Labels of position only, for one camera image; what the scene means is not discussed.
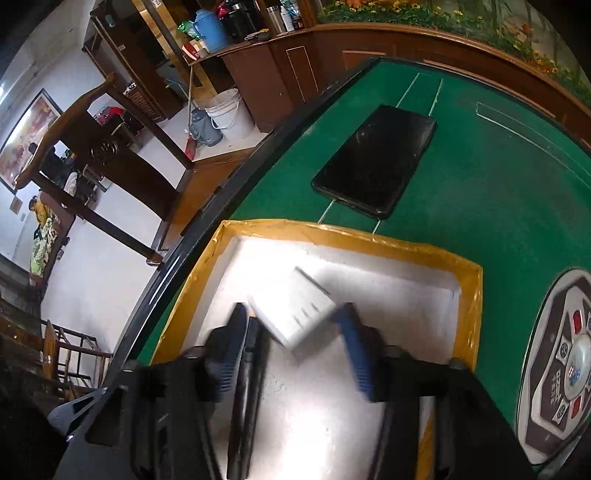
yellow tape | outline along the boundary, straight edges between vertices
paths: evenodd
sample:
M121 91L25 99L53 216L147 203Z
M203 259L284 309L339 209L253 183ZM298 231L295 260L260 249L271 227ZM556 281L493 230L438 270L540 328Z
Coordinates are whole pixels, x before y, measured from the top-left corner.
M338 226L284 219L222 222L201 254L178 297L158 341L152 363L168 362L178 357L213 266L229 241L236 236L310 242L315 245L410 262L454 274L462 293L452 355L462 359L472 371L476 368L482 315L482 267L480 265L431 245L404 242ZM431 472L433 460L433 422L431 420L427 423L419 445L416 475L418 480L427 479Z

white bucket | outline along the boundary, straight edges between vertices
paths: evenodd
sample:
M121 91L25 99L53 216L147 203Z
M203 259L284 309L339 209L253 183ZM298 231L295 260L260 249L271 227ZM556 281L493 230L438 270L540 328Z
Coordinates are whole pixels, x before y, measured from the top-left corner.
M204 107L212 118L213 126L221 130L228 140L240 140L255 128L242 95L236 88L226 90L207 100Z

black smartphone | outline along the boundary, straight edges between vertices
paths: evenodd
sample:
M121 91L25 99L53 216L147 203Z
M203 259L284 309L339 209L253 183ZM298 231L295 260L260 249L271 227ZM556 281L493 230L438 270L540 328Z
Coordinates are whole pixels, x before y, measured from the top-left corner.
M312 188L370 217L386 219L436 125L430 116L380 105L316 174Z

red button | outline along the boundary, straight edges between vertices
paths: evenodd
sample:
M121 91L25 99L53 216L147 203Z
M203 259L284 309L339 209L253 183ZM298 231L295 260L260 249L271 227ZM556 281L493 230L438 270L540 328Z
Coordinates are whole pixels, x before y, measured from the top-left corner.
M577 397L577 399L573 403L573 412L570 414L570 418L575 418L579 410L581 409L581 397Z
M574 332L580 333L581 329L583 328L583 317L581 316L581 311L577 310L573 315L573 323L574 323Z

flower mural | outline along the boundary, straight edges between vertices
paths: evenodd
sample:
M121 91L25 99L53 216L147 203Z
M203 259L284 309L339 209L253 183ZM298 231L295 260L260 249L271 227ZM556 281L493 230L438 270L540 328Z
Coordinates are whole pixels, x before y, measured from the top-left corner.
M442 30L526 61L591 108L591 84L556 30L524 0L345 0L325 5L321 22L383 22Z

